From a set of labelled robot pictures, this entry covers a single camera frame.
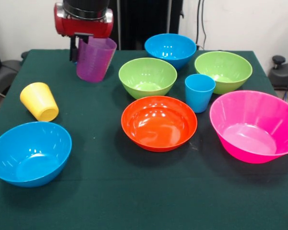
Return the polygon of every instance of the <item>blue bowl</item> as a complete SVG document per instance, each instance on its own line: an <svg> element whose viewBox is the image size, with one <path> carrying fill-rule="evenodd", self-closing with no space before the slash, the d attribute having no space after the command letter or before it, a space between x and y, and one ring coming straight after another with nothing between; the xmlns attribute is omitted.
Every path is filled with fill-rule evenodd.
<svg viewBox="0 0 288 230"><path fill-rule="evenodd" d="M20 187L49 183L64 168L72 138L62 126L30 122L0 137L0 178Z"/></svg>
<svg viewBox="0 0 288 230"><path fill-rule="evenodd" d="M195 54L196 44L179 34L158 34L145 42L145 50L151 57L165 60L179 70Z"/></svg>

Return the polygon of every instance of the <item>red robot part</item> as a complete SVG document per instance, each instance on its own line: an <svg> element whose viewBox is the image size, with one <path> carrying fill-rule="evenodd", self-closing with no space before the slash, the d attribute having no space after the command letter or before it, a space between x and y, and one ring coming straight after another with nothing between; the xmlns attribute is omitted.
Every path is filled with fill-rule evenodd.
<svg viewBox="0 0 288 230"><path fill-rule="evenodd" d="M96 38L107 38L113 28L112 10L108 9L101 20L81 20L69 17L60 5L54 7L55 26L58 34L63 36L89 35Z"/></svg>

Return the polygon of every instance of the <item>yellow cup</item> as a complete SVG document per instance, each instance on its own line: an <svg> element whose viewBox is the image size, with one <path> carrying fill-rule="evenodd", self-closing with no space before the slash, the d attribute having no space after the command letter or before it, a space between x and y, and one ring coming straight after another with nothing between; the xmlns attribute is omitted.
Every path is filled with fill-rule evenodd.
<svg viewBox="0 0 288 230"><path fill-rule="evenodd" d="M20 101L38 121L52 121L59 114L50 88L45 83L27 85L20 93Z"/></svg>

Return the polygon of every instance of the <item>white wall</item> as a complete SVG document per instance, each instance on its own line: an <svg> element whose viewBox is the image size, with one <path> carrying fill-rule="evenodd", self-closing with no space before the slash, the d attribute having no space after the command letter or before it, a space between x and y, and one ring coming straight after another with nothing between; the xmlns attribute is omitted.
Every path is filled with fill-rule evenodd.
<svg viewBox="0 0 288 230"><path fill-rule="evenodd" d="M184 0L185 18L180 20L180 34L194 40L197 4ZM253 50L266 73L273 55L288 61L288 0L205 0L204 25L205 49Z"/></svg>
<svg viewBox="0 0 288 230"><path fill-rule="evenodd" d="M56 33L54 3L0 0L0 57L20 59L29 49L69 47ZM184 0L180 33L195 40L198 0ZM288 0L205 0L206 49L254 50L266 72L274 54L288 60Z"/></svg>
<svg viewBox="0 0 288 230"><path fill-rule="evenodd" d="M69 48L58 35L54 4L60 0L0 0L0 58L21 59L30 49Z"/></svg>

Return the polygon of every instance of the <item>pink bowl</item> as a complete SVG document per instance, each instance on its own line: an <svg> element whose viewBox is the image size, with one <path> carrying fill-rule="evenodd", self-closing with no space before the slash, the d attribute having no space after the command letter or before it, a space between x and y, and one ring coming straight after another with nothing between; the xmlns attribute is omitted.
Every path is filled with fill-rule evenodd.
<svg viewBox="0 0 288 230"><path fill-rule="evenodd" d="M222 145L247 163L288 154L288 104L263 92L235 91L217 98L210 120Z"/></svg>

